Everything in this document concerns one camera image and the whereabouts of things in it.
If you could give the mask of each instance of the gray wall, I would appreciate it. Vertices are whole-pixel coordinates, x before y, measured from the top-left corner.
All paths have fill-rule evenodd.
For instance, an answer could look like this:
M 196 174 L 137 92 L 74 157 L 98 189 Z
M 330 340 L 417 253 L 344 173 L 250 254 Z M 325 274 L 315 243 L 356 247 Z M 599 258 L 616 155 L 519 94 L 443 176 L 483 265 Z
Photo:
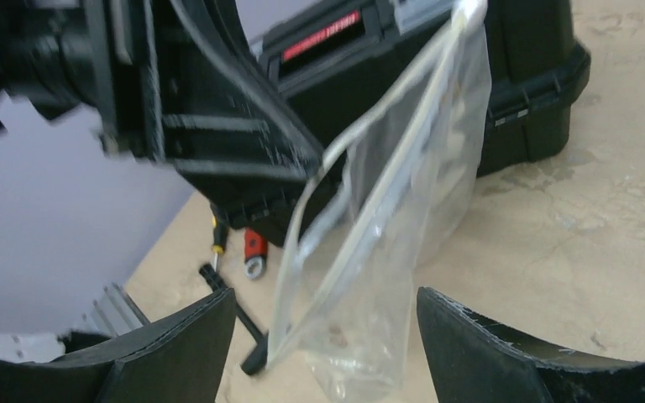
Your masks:
M 239 0 L 239 12 L 253 38 L 310 3 Z M 105 159 L 92 111 L 50 126 L 5 98 L 0 117 L 9 129 L 0 139 L 0 332 L 59 332 L 103 285 L 132 274 L 191 188 L 172 171 Z

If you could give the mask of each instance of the concrete floor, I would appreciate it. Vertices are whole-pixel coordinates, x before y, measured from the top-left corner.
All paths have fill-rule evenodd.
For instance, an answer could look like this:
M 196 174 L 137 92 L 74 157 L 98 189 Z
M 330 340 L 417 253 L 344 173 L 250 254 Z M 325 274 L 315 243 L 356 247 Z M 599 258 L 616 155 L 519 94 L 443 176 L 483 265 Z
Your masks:
M 472 206 L 437 258 L 417 272 L 498 321 L 569 348 L 645 359 L 645 2 L 575 0 L 577 36 L 592 52 L 590 84 L 573 107 L 561 155 L 478 180 Z M 194 196 L 128 283 L 152 319 L 205 296 L 210 211 Z M 244 277 L 242 234 L 223 273 L 260 323 L 269 323 L 275 267 Z M 238 363 L 253 342 L 237 323 L 219 403 L 324 402 L 299 357 L 263 379 Z M 406 384 L 389 402 L 435 401 L 412 324 Z

